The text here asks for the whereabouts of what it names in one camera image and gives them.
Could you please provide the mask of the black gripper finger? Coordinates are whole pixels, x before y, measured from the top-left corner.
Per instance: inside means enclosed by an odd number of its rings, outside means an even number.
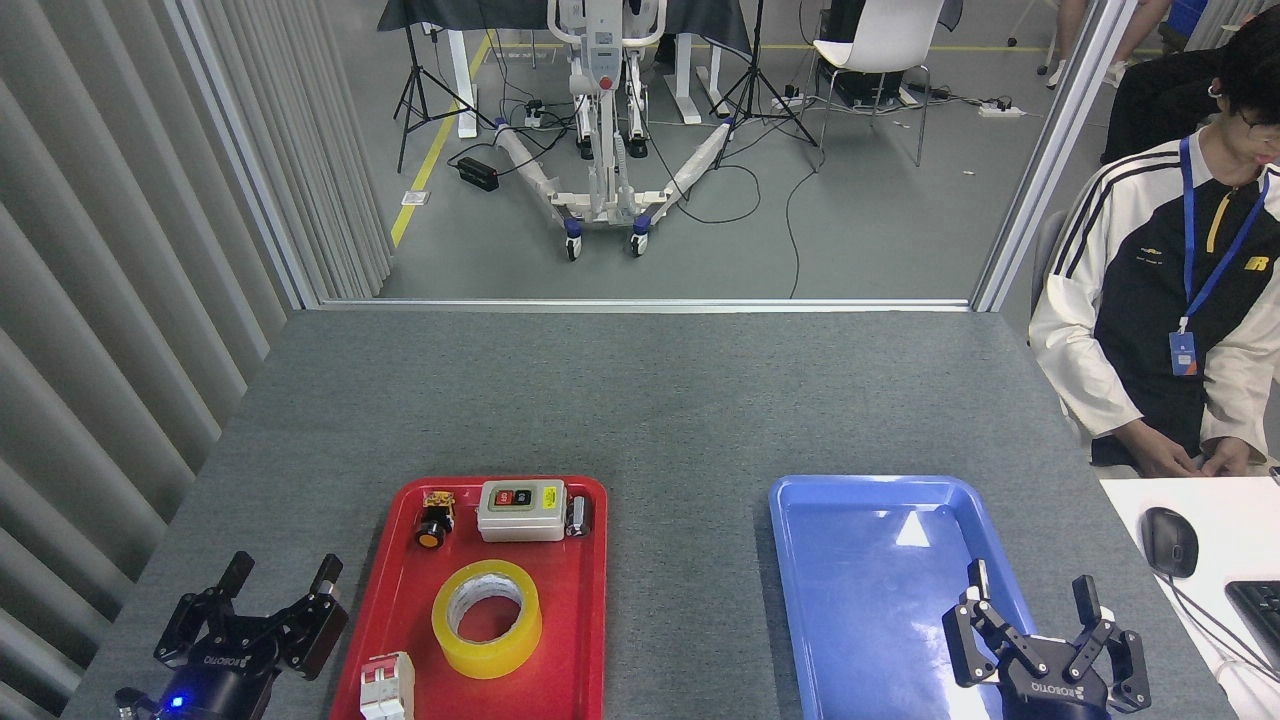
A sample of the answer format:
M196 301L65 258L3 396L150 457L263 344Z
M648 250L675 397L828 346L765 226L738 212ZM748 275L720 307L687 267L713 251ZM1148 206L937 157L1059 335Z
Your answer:
M943 615L954 679L961 688L1000 684L1000 673L1012 664L1030 671L1030 643L995 607L984 560L966 568L968 587Z
M155 644L154 657L168 667L178 667L188 661L198 642L224 646L232 637L234 600L253 566L248 552L237 551L215 585L183 594Z
M1085 703L1103 714L1107 710L1134 714L1148 708L1151 689L1140 635L1119 626L1114 614L1098 601L1092 577L1078 577L1071 582L1071 591L1082 624L1080 634L1071 643L1075 648L1070 660L1071 685L1079 685ZM1111 682L1105 693L1098 694L1088 683L1101 680L1094 661L1102 653L1110 657Z
M308 589L292 605L270 616L268 638L275 666L314 680L332 656L349 620L337 594L343 562L324 556Z

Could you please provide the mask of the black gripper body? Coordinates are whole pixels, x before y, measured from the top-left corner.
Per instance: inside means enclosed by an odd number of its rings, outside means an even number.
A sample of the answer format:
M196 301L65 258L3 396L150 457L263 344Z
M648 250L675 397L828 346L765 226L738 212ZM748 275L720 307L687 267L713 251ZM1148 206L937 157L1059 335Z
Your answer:
M1092 669L1074 678L1068 671L1076 648L1066 641L1030 638L1030 648L1048 669L1034 676L1005 646L1000 651L1000 697L1005 719L1108 719L1106 684Z
M175 643L157 650L174 675L160 700L163 719L260 719L282 673L278 643Z

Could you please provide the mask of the person's right hand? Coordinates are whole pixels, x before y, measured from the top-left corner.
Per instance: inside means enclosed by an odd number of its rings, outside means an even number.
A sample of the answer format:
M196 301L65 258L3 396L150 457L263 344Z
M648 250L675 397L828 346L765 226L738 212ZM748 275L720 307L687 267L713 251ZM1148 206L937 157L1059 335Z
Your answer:
M1180 446L1164 437L1142 441L1133 454L1143 477L1199 477L1201 466Z

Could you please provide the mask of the person's left hand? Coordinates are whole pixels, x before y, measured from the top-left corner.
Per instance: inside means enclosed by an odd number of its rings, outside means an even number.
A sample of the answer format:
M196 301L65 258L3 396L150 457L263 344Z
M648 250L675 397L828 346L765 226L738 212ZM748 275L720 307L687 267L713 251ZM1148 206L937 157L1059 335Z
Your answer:
M1201 466L1202 477L1247 477L1253 448L1240 438L1226 436L1216 439Z

